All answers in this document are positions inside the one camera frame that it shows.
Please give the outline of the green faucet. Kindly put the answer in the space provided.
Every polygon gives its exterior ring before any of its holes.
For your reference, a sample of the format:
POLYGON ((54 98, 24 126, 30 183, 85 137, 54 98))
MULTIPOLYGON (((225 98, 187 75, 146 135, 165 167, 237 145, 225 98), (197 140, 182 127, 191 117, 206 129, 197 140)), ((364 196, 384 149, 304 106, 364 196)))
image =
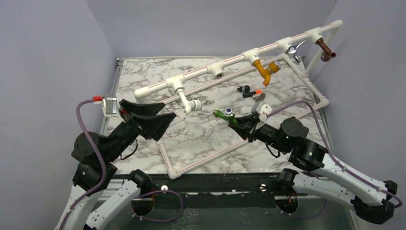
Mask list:
POLYGON ((221 118, 229 123, 238 124, 238 121, 235 118, 235 111, 231 107, 227 107, 223 111, 214 110, 213 115, 217 118, 221 118))

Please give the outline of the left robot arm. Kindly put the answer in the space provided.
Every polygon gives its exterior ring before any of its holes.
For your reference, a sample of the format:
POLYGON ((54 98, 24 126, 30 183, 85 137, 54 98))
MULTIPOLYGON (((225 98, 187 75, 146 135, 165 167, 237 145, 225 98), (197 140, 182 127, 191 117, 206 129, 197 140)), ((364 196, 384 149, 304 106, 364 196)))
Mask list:
POLYGON ((123 152, 136 143, 138 137, 159 141, 176 118, 173 112, 162 113, 164 107, 164 103, 140 104, 102 96, 78 104, 76 116, 82 133, 77 136, 71 153, 78 166, 70 197, 56 229, 102 230, 131 200, 152 194, 151 177, 137 169, 130 172, 115 194, 95 208, 117 171, 113 162, 122 159, 123 152), (105 116, 120 121, 109 135, 86 129, 80 110, 88 103, 101 104, 105 116))

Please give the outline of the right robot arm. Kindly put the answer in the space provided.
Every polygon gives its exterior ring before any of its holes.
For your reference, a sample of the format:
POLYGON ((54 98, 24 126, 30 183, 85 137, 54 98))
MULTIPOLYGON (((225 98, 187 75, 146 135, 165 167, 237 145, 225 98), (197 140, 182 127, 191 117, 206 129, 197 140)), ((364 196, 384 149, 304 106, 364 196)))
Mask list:
POLYGON ((295 117, 285 119, 279 128, 267 124, 257 128, 257 115, 236 120, 228 126, 240 137, 289 153, 288 161, 302 170, 282 170, 274 186, 280 194, 310 194, 334 201, 373 224, 383 224, 393 217, 395 205, 389 201, 389 195, 397 192, 397 184, 374 180, 333 158, 325 147, 307 139, 309 129, 295 117))

